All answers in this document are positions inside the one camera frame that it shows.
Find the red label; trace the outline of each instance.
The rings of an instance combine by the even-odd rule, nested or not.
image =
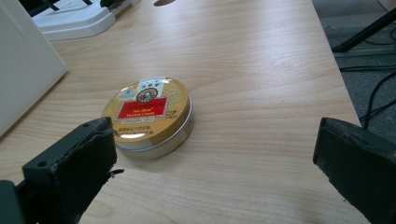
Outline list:
[[[155,98],[147,103],[138,101],[126,102],[122,105],[118,119],[133,119],[163,115],[167,98]]]

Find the wooden tabletop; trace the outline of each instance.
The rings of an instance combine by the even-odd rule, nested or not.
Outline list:
[[[128,83],[183,82],[195,124],[152,161],[125,169],[80,223],[366,223],[312,157],[322,117],[359,123],[310,0],[142,0],[104,33],[52,42],[66,75],[0,139],[0,178]]]

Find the circular emblem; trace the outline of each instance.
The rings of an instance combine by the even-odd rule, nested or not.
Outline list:
[[[136,95],[136,100],[140,103],[147,103],[157,97],[158,91],[154,88],[147,88]]]

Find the gold lid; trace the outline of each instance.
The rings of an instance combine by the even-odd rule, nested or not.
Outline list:
[[[112,118],[118,147],[140,151],[177,132],[190,108],[190,97],[181,82],[169,77],[150,77],[118,92],[102,116]]]

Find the tin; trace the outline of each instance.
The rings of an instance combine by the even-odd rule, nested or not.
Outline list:
[[[111,117],[116,148],[141,160],[166,155],[189,136],[192,102],[185,86],[170,77],[149,77],[119,91],[102,116]]]

